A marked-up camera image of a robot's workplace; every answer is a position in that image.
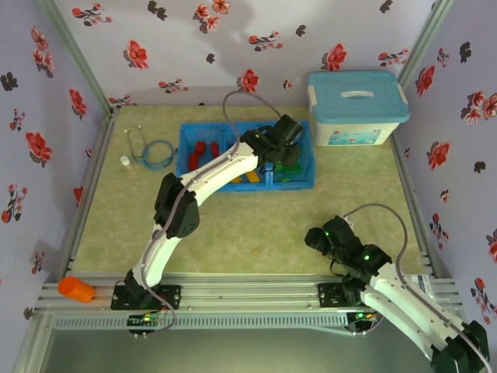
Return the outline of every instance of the plastic storage box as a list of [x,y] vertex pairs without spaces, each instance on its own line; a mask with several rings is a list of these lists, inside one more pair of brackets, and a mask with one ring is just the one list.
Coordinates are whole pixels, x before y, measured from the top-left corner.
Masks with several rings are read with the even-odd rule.
[[387,71],[312,72],[308,97],[317,146],[381,145],[410,117],[404,92]]
[[[299,120],[304,126],[304,133],[300,140],[301,153],[299,155],[298,166],[290,169],[281,165],[266,163],[264,170],[255,171],[256,177],[252,173],[250,176],[243,175],[237,182],[228,183],[219,189],[221,192],[250,192],[263,190],[303,190],[312,189],[315,184],[316,165],[314,152],[312,151],[312,140],[309,125],[306,120]],[[248,130],[262,126],[273,126],[274,120],[235,122],[240,135]],[[176,164],[176,174],[181,176],[190,172],[188,169],[189,156],[195,152],[195,145],[198,141],[206,144],[203,155],[200,156],[198,167],[210,162],[214,157],[210,150],[210,144],[215,141],[220,149],[220,156],[235,144],[235,133],[228,123],[199,123],[182,124],[179,132],[178,162]]]

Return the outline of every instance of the white storage box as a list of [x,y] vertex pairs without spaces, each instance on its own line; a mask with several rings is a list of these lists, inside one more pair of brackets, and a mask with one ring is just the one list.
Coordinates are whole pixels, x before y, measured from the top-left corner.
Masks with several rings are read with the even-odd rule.
[[325,71],[308,77],[309,124],[317,146],[380,145],[410,117],[387,71]]

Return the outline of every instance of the orange cup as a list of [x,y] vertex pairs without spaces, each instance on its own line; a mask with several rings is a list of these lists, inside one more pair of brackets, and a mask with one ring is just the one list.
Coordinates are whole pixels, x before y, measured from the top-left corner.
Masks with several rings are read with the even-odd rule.
[[95,288],[76,277],[64,277],[57,287],[63,296],[75,301],[88,303],[95,297]]

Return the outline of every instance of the blue lid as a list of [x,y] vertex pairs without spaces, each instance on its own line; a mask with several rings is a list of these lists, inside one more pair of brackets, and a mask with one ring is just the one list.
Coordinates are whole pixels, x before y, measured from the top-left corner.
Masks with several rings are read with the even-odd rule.
[[317,71],[308,84],[315,89],[311,105],[319,123],[401,123],[410,117],[398,80],[388,71]]

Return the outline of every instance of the yellow block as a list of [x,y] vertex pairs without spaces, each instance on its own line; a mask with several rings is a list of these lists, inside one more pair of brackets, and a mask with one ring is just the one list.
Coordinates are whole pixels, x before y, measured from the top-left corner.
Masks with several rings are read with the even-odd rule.
[[248,181],[250,181],[251,183],[260,183],[261,180],[259,179],[259,175],[257,175],[257,173],[252,170],[250,171],[249,173],[246,173],[245,174],[248,178]]

